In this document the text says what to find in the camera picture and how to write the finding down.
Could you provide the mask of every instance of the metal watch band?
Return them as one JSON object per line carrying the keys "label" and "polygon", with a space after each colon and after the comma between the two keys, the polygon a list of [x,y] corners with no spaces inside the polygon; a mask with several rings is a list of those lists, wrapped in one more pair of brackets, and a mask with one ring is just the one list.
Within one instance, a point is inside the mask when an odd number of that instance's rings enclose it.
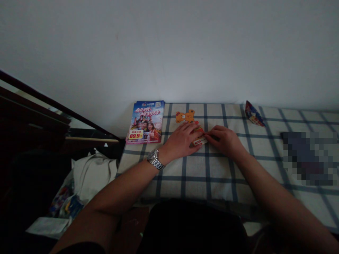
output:
{"label": "metal watch band", "polygon": [[158,158],[154,159],[152,162],[150,162],[156,169],[161,170],[165,166],[158,160]]}

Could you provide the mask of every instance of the wrist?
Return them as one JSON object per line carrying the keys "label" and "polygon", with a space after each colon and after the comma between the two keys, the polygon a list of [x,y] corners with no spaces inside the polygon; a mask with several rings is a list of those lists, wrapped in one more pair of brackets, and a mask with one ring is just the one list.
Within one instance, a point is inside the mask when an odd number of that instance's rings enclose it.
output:
{"label": "wrist", "polygon": [[242,167],[245,164],[247,164],[251,159],[254,159],[254,157],[249,154],[247,151],[244,151],[243,153],[239,153],[236,157],[234,157],[232,160],[238,165],[238,167]]}
{"label": "wrist", "polygon": [[173,159],[170,157],[170,154],[168,153],[168,151],[166,150],[165,146],[162,146],[158,149],[159,153],[158,153],[158,160],[161,162],[161,164],[163,164],[164,166],[166,166],[167,164],[169,164]]}

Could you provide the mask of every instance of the left hand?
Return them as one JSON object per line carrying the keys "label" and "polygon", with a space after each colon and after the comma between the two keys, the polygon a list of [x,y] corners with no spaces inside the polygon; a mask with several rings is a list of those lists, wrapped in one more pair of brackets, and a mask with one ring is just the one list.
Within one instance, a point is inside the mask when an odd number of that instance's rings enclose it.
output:
{"label": "left hand", "polygon": [[195,123],[185,121],[181,124],[169,137],[166,144],[159,148],[159,161],[167,165],[171,161],[191,155],[198,151],[202,144],[190,148],[190,144],[197,137],[201,136],[201,132],[192,133],[192,130],[198,128]]}

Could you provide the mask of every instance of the plaid tablecloth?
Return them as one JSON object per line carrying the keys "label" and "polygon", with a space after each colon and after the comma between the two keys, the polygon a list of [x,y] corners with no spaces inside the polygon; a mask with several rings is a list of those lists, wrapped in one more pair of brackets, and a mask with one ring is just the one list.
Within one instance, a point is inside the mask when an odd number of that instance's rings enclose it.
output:
{"label": "plaid tablecloth", "polygon": [[[165,143],[179,126],[176,112],[195,110],[205,131],[222,125],[235,131],[247,151],[260,164],[298,198],[328,229],[339,233],[339,187],[304,186],[283,166],[283,140],[281,132],[339,132],[339,114],[314,111],[277,109],[254,105],[263,117],[266,128],[254,125],[245,116],[241,104],[165,104],[162,123],[162,143],[126,145],[118,169],[120,175],[146,158],[148,152]],[[164,198],[207,200],[218,206],[228,202],[256,206],[253,193],[230,159],[210,144],[195,154],[177,159],[160,171],[142,194],[143,200],[154,202]]]}

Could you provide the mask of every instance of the orange bear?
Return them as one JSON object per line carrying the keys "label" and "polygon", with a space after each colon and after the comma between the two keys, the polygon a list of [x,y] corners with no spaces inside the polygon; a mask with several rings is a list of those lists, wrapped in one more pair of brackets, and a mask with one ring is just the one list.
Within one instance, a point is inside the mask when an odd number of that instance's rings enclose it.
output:
{"label": "orange bear", "polygon": [[186,114],[179,111],[176,112],[176,122],[188,121],[189,123],[194,122],[194,113],[195,111],[190,109]]}

